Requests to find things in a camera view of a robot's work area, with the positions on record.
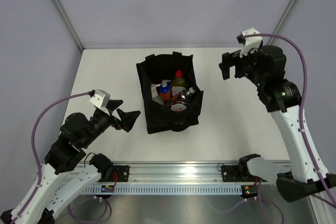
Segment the orange blue-pump bottle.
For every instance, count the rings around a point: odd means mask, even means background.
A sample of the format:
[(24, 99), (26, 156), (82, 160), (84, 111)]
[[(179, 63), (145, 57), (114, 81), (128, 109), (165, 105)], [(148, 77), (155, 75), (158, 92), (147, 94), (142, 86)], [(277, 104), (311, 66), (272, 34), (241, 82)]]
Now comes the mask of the orange blue-pump bottle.
[(163, 101), (167, 101), (171, 98), (171, 80), (162, 80), (159, 86), (159, 95)]

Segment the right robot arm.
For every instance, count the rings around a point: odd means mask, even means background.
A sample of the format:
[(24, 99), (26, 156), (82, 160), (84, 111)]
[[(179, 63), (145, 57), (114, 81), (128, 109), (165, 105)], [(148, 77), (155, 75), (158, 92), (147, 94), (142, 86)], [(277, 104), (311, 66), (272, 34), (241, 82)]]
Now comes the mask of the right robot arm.
[(223, 79), (245, 77), (257, 88), (257, 94), (275, 121), (290, 158), (291, 170), (267, 161), (258, 154), (241, 157), (238, 176), (243, 180), (258, 177), (275, 184), (286, 202), (335, 187), (335, 175), (329, 173), (319, 157), (304, 115), (300, 114), (301, 94), (297, 86), (285, 79), (287, 58), (276, 46), (261, 46), (242, 56), (240, 51), (222, 55), (219, 67)]

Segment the clear silver-cap bottle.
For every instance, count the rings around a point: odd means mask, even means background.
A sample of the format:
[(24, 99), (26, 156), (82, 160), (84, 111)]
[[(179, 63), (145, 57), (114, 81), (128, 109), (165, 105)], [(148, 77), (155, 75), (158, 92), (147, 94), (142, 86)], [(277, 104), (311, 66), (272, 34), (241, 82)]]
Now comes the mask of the clear silver-cap bottle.
[(195, 92), (196, 89), (194, 87), (190, 87), (188, 90), (181, 91), (179, 98), (183, 101), (189, 101)]

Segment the beige pump bottle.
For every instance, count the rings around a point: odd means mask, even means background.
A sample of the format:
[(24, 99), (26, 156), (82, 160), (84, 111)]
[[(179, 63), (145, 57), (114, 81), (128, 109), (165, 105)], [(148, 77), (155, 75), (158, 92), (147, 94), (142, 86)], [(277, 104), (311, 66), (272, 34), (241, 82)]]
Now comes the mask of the beige pump bottle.
[(159, 87), (159, 84), (151, 84), (151, 97), (152, 101), (160, 104), (160, 105), (165, 105), (163, 99), (160, 97), (157, 88)]

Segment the yellow red-cap detergent bottle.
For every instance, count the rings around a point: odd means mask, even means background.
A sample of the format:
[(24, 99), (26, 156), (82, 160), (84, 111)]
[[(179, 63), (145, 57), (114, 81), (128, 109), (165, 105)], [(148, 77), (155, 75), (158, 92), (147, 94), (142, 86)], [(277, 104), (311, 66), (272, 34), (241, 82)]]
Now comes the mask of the yellow red-cap detergent bottle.
[(175, 96), (183, 90), (188, 89), (188, 83), (185, 80), (181, 70), (177, 70), (171, 81), (171, 96)]

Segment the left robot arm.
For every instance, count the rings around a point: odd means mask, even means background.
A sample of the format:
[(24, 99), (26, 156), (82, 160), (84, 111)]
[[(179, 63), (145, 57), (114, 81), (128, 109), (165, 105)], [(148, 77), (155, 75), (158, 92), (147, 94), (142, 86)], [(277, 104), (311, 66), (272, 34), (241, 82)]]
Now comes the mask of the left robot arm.
[(93, 116), (69, 115), (60, 128), (57, 141), (51, 146), (38, 170), (37, 179), (20, 204), (1, 214), (3, 223), (54, 223), (60, 213), (87, 187), (95, 182), (117, 178), (113, 162), (95, 154), (77, 177), (59, 188), (62, 181), (86, 156), (84, 151), (109, 127), (130, 132), (140, 111), (124, 112), (121, 100), (109, 100), (105, 107), (96, 107)]

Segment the dark red Fairy bottle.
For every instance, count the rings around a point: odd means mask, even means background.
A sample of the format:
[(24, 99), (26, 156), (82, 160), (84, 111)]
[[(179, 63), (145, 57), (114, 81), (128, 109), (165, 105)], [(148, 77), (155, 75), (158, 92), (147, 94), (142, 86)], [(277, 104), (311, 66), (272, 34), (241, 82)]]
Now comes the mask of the dark red Fairy bottle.
[(176, 95), (172, 99), (165, 101), (165, 106), (171, 111), (182, 112), (186, 110), (191, 104), (191, 97), (186, 97), (183, 95)]

